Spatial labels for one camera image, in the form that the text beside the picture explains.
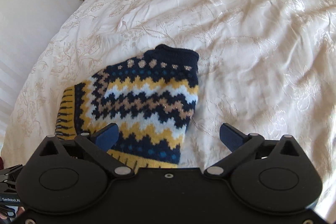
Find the navy yellow patterned knit sweater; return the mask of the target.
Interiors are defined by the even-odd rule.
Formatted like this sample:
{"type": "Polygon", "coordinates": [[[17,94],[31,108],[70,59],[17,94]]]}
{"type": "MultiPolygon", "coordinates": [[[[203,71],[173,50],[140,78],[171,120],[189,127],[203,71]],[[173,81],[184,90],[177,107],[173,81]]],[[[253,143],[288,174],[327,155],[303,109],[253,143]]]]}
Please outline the navy yellow patterned knit sweater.
{"type": "Polygon", "coordinates": [[[176,168],[198,102],[195,51],[156,46],[64,90],[55,134],[72,140],[115,123],[108,154],[133,169],[176,168]]]}

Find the dark red garment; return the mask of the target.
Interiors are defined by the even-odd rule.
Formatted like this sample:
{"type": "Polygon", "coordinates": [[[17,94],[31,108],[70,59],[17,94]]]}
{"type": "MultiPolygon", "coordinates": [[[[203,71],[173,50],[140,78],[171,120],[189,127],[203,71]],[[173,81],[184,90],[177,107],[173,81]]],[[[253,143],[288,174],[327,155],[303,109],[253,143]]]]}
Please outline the dark red garment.
{"type": "Polygon", "coordinates": [[[4,169],[4,164],[3,164],[2,158],[0,157],[0,170],[3,170],[3,169],[4,169]]]}

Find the white floral bedspread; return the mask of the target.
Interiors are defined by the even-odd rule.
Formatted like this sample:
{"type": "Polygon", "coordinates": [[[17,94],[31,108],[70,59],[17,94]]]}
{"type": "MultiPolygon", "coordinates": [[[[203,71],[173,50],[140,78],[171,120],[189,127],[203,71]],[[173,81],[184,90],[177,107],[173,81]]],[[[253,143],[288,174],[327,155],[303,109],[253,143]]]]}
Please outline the white floral bedspread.
{"type": "Polygon", "coordinates": [[[228,150],[227,122],[295,136],[335,220],[335,0],[1,0],[1,155],[24,164],[53,133],[65,88],[159,44],[199,53],[181,165],[228,150]]]}

